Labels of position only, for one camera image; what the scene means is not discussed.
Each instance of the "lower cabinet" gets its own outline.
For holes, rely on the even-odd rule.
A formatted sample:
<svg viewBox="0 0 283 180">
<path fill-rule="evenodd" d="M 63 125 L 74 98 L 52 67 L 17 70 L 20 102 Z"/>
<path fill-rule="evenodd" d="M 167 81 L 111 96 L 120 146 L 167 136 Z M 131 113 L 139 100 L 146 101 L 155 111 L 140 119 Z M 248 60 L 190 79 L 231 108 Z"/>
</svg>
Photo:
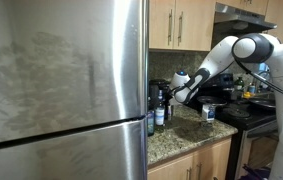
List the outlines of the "lower cabinet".
<svg viewBox="0 0 283 180">
<path fill-rule="evenodd" d="M 148 171 L 148 180 L 224 180 L 231 139 L 206 145 Z"/>
</svg>

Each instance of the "range hood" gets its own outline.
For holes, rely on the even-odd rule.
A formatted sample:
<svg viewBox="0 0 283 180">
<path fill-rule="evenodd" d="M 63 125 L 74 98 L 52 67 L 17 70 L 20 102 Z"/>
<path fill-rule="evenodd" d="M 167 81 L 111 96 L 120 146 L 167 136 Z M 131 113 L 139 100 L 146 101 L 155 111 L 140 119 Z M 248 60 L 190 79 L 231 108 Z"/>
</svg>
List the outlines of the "range hood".
<svg viewBox="0 0 283 180">
<path fill-rule="evenodd" d="M 265 16 L 216 3 L 214 17 L 214 33 L 241 35 L 258 33 L 277 27 L 265 22 Z"/>
</svg>

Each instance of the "granite countertop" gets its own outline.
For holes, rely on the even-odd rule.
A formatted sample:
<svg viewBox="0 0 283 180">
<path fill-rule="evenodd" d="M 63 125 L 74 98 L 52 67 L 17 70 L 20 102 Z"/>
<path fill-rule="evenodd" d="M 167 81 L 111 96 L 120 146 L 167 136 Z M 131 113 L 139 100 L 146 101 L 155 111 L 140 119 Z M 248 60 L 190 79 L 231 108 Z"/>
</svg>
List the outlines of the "granite countertop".
<svg viewBox="0 0 283 180">
<path fill-rule="evenodd" d="M 148 138 L 148 165 L 169 159 L 182 153 L 231 136 L 238 130 L 218 120 L 212 126 L 201 127 L 201 115 L 194 109 L 178 105 L 165 126 L 156 129 Z"/>
</svg>

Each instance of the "stainless steel refrigerator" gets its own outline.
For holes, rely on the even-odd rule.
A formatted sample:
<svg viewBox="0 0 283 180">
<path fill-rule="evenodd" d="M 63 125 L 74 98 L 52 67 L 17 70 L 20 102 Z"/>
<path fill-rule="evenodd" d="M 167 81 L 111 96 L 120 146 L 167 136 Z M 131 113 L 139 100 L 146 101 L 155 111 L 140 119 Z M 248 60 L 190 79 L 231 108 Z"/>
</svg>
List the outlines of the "stainless steel refrigerator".
<svg viewBox="0 0 283 180">
<path fill-rule="evenodd" d="M 146 0 L 0 0 L 0 179 L 146 179 L 146 34 Z"/>
</svg>

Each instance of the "kitchen backsplash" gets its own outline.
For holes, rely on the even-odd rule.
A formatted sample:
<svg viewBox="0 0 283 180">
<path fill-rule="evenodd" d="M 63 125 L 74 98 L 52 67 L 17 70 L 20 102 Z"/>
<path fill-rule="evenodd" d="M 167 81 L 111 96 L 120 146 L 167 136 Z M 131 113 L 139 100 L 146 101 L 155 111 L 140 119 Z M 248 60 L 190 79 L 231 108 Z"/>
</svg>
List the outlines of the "kitchen backsplash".
<svg viewBox="0 0 283 180">
<path fill-rule="evenodd" d="M 165 79 L 170 81 L 176 71 L 184 70 L 193 75 L 209 52 L 149 52 L 149 79 Z M 255 71 L 258 65 L 244 64 L 248 69 Z M 253 77 L 233 62 L 224 72 L 233 73 L 234 78 L 242 76 L 246 85 L 252 82 Z"/>
</svg>

